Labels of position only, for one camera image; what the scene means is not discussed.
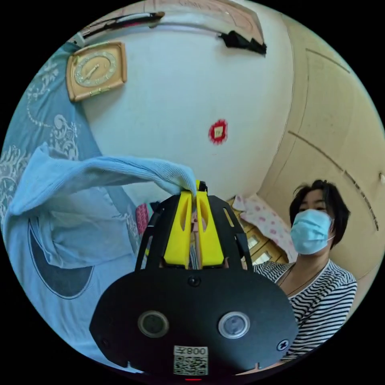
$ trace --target white wall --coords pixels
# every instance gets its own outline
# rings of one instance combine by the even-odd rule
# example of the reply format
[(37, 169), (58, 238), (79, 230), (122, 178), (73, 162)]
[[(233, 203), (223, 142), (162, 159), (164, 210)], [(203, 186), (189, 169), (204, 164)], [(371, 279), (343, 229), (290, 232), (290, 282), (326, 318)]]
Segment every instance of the white wall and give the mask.
[[(183, 163), (222, 199), (259, 190), (290, 109), (292, 48), (279, 13), (239, 3), (258, 13), (266, 57), (227, 49), (208, 32), (108, 35), (126, 45), (128, 81), (83, 102), (103, 154)], [(214, 146), (208, 132), (218, 119), (227, 120), (228, 139)], [(137, 204), (167, 197), (153, 184), (125, 189)]]

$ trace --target necklace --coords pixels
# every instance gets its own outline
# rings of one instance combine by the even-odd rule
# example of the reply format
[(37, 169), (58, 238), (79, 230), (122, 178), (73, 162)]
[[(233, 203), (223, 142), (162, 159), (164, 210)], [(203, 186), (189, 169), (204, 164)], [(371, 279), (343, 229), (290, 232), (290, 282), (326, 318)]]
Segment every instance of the necklace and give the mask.
[[(285, 278), (282, 280), (282, 282), (279, 284), (279, 287), (282, 286), (282, 284), (285, 282), (285, 279), (290, 275), (290, 273), (292, 272), (292, 269), (293, 269), (294, 265), (290, 267), (289, 272), (286, 274), (286, 277), (285, 277)], [(320, 271), (316, 272), (316, 273), (315, 273), (310, 279), (308, 279), (304, 284), (302, 284), (301, 286), (298, 286), (295, 290), (293, 290), (292, 292), (290, 292), (289, 294), (287, 294), (287, 296), (289, 297), (290, 294), (294, 293), (295, 291), (297, 291), (297, 290), (298, 290), (299, 288), (301, 288), (302, 286), (305, 286), (309, 281), (311, 281), (314, 277), (316, 277), (316, 276), (317, 276), (323, 269), (324, 269), (324, 267), (323, 267)]]

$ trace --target black and white striped shirt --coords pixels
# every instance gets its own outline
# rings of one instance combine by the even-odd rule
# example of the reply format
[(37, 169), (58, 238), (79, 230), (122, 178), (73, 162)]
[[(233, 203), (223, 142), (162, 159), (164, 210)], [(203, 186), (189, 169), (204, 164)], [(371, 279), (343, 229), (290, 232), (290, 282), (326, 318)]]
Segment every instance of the black and white striped shirt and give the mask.
[[(254, 265), (254, 272), (277, 282), (292, 265), (265, 262)], [(337, 332), (346, 320), (356, 290), (353, 275), (329, 260), (309, 286), (289, 297), (299, 333), (282, 361), (310, 352)]]

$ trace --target blue surgical mask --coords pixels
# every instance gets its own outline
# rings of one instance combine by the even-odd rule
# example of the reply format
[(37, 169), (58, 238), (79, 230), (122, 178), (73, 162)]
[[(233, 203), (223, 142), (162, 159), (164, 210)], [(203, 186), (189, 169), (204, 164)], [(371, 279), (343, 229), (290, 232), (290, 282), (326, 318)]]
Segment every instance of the blue surgical mask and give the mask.
[(298, 213), (290, 231), (297, 253), (310, 255), (326, 247), (333, 238), (328, 238), (331, 224), (330, 216), (322, 211), (309, 209)]

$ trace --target clock face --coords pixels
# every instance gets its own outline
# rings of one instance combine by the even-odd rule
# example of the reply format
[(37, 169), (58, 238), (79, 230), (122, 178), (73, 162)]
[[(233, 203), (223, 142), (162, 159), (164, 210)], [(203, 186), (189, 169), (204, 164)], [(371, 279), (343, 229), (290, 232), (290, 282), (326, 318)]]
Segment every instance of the clock face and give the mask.
[(82, 58), (75, 68), (75, 81), (82, 87), (103, 84), (116, 72), (116, 58), (107, 51), (93, 52)]

